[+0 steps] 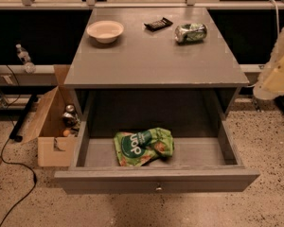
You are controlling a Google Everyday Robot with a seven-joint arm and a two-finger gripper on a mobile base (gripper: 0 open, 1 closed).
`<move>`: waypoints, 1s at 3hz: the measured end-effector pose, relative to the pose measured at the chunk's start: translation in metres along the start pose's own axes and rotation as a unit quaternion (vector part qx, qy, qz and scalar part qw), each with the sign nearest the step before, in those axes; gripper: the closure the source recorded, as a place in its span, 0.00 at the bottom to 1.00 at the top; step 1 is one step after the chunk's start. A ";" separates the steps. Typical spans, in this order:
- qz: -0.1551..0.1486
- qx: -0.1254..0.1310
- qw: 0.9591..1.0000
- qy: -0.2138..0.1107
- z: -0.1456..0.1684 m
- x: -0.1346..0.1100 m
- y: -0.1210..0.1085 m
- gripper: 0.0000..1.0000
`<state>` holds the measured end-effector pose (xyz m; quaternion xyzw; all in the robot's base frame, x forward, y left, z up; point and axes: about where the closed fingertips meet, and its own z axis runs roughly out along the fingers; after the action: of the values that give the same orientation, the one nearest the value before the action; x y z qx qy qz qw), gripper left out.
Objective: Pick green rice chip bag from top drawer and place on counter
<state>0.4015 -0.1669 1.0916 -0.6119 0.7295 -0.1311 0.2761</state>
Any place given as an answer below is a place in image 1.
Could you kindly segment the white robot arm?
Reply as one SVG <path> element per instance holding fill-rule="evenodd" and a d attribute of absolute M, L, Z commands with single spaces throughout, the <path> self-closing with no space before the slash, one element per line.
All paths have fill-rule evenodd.
<path fill-rule="evenodd" d="M 257 78 L 253 94 L 261 100 L 284 96 L 284 27 L 275 42 L 270 60 Z"/>

